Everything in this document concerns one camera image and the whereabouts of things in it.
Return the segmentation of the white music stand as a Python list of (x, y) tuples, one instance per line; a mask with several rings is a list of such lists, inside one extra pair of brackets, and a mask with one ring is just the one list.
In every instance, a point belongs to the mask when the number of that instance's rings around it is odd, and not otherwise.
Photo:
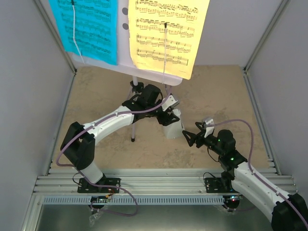
[[(130, 88), (135, 91), (138, 86), (138, 78), (151, 80), (166, 84), (170, 87), (167, 90), (167, 96), (172, 91), (173, 86), (177, 86), (182, 82), (180, 77), (175, 75), (165, 74), (164, 72), (149, 71), (138, 69), (130, 57), (129, 50), (129, 26), (128, 16), (121, 12), (122, 8), (128, 7), (128, 1), (118, 1), (118, 13), (117, 13), (117, 65), (111, 65), (103, 61), (94, 59), (87, 59), (86, 63), (81, 63), (77, 55), (72, 54), (73, 60), (80, 66), (96, 66), (104, 69), (109, 69), (119, 73), (131, 75), (133, 77), (133, 85)], [(138, 108), (137, 103), (133, 102), (129, 107), (120, 106), (112, 113), (101, 117), (98, 120), (83, 124), (83, 132), (76, 135), (77, 138), (85, 133), (93, 134), (95, 142), (99, 143), (102, 139), (119, 130), (122, 127), (134, 125), (134, 123), (140, 119), (146, 117), (147, 113), (162, 107), (163, 99), (155, 107), (142, 107)]]

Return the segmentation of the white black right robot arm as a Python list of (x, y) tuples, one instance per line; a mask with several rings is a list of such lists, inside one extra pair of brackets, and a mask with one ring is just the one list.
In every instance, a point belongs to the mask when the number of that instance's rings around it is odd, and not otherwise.
[(290, 194), (261, 175), (236, 150), (236, 141), (228, 129), (214, 135), (214, 121), (209, 118), (196, 122), (199, 133), (183, 131), (189, 146), (206, 146), (218, 155), (223, 168), (221, 187), (226, 192), (236, 191), (249, 200), (269, 220), (274, 231), (306, 231), (308, 229), (308, 207), (298, 193)]

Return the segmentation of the white metronome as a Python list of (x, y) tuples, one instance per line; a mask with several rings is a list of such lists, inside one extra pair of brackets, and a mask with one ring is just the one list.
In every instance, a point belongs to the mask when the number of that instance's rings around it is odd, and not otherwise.
[(163, 126), (163, 132), (167, 139), (176, 139), (182, 136), (182, 131), (184, 130), (180, 109), (173, 109), (171, 115), (176, 116), (179, 121)]

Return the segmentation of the blue sheet music page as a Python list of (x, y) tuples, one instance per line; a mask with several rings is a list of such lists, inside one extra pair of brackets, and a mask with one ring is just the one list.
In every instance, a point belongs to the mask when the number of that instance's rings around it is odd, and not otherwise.
[(61, 42), (66, 52), (117, 65), (116, 0), (50, 0)]

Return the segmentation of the yellow sheet music page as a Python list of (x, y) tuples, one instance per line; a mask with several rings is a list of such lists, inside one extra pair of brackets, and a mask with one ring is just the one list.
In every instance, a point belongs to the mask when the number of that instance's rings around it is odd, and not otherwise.
[(129, 50), (142, 70), (189, 80), (210, 2), (208, 0), (130, 0)]

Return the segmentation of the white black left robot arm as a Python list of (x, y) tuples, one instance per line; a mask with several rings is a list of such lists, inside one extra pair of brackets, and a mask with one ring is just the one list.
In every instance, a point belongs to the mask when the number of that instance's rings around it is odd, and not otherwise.
[(133, 87), (132, 92), (130, 98), (108, 115), (86, 124), (72, 123), (61, 144), (60, 154), (65, 155), (70, 166), (89, 181), (89, 187), (94, 192), (105, 188), (105, 175), (94, 162), (95, 146), (100, 141), (144, 118), (155, 117), (164, 127), (180, 121), (174, 112), (179, 101), (170, 90), (163, 96), (155, 85), (139, 84)]

